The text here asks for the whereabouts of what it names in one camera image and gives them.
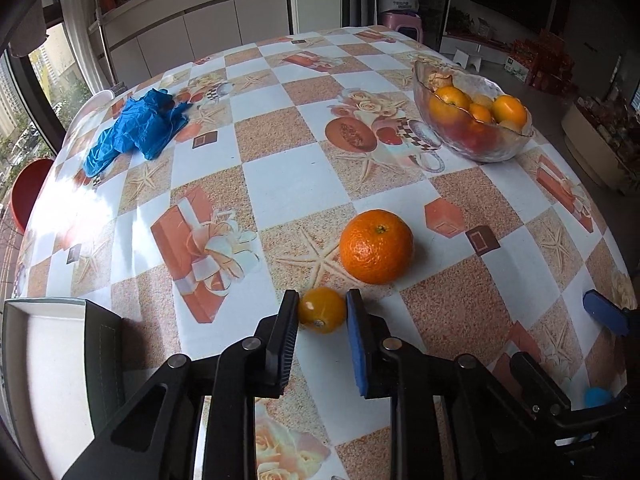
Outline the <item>blue gloved right hand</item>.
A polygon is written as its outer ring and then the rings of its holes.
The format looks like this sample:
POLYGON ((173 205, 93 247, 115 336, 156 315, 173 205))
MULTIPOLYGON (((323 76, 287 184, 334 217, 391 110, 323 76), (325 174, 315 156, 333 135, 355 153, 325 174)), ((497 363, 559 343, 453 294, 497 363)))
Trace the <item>blue gloved right hand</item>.
POLYGON ((584 394, 585 408, 600 408, 614 401, 614 396, 608 389, 600 387, 588 388, 584 394))

